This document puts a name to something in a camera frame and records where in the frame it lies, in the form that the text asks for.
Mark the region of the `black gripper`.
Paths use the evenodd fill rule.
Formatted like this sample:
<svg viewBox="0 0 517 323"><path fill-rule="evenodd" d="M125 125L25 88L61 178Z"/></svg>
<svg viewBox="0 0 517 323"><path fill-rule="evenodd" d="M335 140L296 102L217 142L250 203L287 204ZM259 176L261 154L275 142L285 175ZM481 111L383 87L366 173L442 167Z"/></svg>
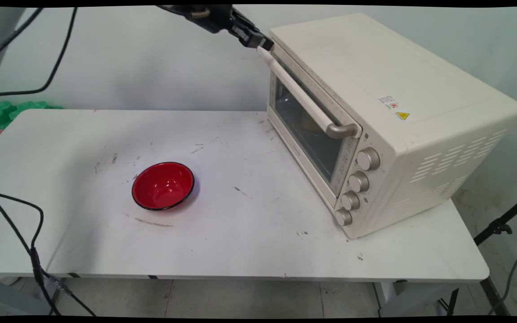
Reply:
<svg viewBox="0 0 517 323"><path fill-rule="evenodd" d="M212 34L226 30L246 48L271 50L274 42L232 5L182 5L186 19Z"/></svg>

